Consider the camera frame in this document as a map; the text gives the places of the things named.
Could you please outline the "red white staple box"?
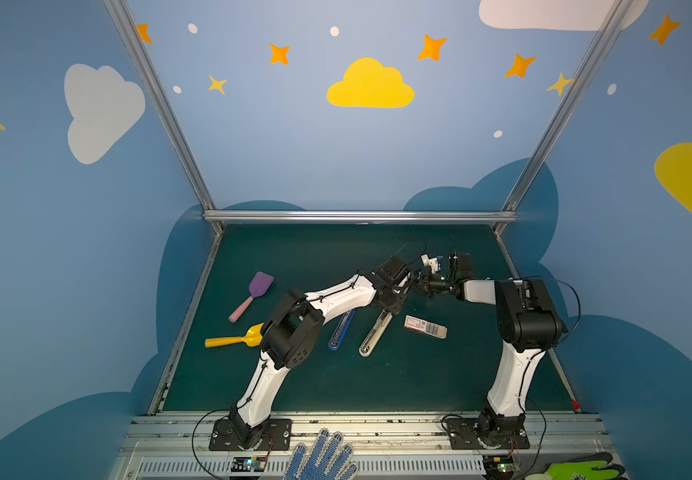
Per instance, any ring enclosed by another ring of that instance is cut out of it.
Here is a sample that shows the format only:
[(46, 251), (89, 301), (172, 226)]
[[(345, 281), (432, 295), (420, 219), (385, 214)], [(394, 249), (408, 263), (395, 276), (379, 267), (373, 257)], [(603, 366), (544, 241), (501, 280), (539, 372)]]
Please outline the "red white staple box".
[(404, 327), (417, 333), (444, 340), (448, 335), (448, 328), (415, 316), (407, 315)]

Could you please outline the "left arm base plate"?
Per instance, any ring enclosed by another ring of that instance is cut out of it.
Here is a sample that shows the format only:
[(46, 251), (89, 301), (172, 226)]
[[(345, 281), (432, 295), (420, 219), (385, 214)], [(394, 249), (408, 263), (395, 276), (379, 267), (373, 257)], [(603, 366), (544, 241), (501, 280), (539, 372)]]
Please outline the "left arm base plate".
[(287, 451), (290, 448), (292, 421), (271, 418), (249, 428), (241, 421), (221, 418), (213, 425), (210, 451)]

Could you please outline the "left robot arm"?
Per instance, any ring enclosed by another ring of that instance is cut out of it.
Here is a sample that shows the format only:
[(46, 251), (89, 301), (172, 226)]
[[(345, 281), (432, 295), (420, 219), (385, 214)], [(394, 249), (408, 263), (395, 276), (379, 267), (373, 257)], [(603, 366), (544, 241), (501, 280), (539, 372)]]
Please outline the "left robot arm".
[(244, 395), (229, 410), (238, 445), (249, 449), (261, 441), (285, 378), (308, 359), (327, 322), (367, 306), (396, 315), (420, 276), (418, 270), (393, 255), (379, 267), (359, 271), (324, 290), (286, 293), (263, 324), (256, 369)]

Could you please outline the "blue black stapler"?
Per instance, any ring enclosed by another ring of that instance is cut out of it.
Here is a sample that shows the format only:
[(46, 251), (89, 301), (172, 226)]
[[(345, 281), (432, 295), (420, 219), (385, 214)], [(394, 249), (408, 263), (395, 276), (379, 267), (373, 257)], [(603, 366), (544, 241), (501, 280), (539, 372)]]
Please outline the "blue black stapler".
[(354, 316), (356, 314), (356, 311), (354, 309), (348, 310), (345, 312), (339, 320), (339, 323), (330, 339), (328, 342), (328, 348), (331, 351), (337, 351), (340, 349), (344, 342), (344, 338), (346, 333), (348, 332), (348, 329), (354, 319)]

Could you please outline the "beige black stapler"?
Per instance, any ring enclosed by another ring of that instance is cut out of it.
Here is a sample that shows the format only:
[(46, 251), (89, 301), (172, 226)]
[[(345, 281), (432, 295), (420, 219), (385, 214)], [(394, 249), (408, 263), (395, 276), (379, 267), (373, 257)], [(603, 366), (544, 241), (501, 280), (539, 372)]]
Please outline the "beige black stapler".
[(359, 348), (362, 357), (369, 357), (393, 318), (388, 310), (383, 310)]

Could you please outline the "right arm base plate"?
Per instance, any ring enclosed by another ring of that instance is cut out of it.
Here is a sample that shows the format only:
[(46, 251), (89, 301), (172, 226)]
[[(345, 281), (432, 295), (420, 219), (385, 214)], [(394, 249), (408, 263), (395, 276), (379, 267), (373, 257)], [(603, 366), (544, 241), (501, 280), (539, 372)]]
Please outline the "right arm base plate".
[(481, 430), (477, 419), (460, 415), (444, 416), (441, 426), (448, 435), (453, 450), (522, 450), (531, 447), (524, 429)]

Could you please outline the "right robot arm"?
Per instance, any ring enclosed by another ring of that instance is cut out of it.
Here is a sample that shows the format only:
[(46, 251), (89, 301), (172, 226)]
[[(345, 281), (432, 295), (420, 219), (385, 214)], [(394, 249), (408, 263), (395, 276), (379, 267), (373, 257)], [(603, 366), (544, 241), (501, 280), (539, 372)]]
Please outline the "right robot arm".
[(471, 276), (470, 256), (449, 256), (449, 273), (441, 275), (440, 259), (420, 256), (418, 292), (450, 293), (461, 301), (496, 307), (502, 355), (493, 386), (480, 412), (476, 431), (494, 447), (517, 437), (524, 428), (527, 397), (537, 367), (568, 329), (545, 282), (538, 278), (480, 280)]

